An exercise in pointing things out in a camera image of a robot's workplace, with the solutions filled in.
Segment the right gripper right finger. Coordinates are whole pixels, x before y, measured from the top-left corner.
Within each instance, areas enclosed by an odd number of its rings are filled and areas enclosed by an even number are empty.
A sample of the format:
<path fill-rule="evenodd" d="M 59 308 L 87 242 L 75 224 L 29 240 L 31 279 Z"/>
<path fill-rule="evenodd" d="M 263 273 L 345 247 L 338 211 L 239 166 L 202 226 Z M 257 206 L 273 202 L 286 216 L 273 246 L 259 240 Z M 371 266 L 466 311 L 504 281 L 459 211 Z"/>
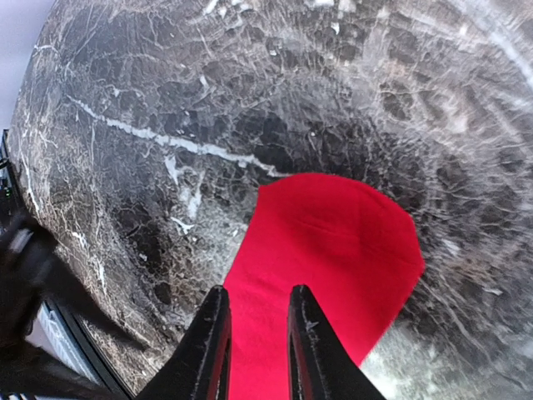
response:
<path fill-rule="evenodd" d="M 350 359 L 308 286 L 292 289 L 287 324 L 291 399 L 384 400 Z"/>

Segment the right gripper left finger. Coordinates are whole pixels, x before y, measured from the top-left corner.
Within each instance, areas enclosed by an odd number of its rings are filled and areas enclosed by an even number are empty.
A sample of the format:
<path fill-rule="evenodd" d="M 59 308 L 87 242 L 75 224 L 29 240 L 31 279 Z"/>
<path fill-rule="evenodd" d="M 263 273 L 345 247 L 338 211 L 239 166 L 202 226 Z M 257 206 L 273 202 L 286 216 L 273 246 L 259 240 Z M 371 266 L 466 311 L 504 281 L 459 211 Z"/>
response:
<path fill-rule="evenodd" d="M 215 286 L 206 295 L 176 351 L 136 399 L 227 399 L 231 346 L 228 292 Z"/>

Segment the red sock plain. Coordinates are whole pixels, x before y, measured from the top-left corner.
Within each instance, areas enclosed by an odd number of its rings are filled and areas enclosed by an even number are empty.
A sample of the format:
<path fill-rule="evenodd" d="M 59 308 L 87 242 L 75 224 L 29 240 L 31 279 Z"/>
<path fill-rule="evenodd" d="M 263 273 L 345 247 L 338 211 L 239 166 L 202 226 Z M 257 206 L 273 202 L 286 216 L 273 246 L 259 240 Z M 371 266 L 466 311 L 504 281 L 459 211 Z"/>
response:
<path fill-rule="evenodd" d="M 308 286 L 361 364 L 424 271 L 410 215 L 348 178 L 302 173 L 262 186 L 224 282 L 232 312 L 232 399 L 289 396 L 291 290 Z"/>

